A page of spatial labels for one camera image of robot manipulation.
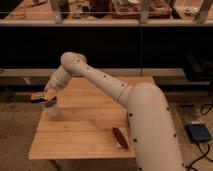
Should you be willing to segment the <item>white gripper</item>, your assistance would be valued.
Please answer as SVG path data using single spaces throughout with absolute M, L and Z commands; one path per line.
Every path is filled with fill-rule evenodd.
M 62 82 L 55 74 L 53 74 L 44 88 L 46 91 L 44 93 L 44 99 L 47 101 L 52 100 L 57 96 L 56 91 L 62 90 L 65 86 L 66 84 Z

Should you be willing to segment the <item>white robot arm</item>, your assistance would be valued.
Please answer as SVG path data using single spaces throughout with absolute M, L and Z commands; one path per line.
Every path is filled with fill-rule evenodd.
M 157 85 L 130 85 L 88 65 L 84 55 L 66 52 L 45 86 L 45 98 L 54 98 L 76 75 L 88 79 L 127 110 L 138 171 L 185 171 L 169 105 Z

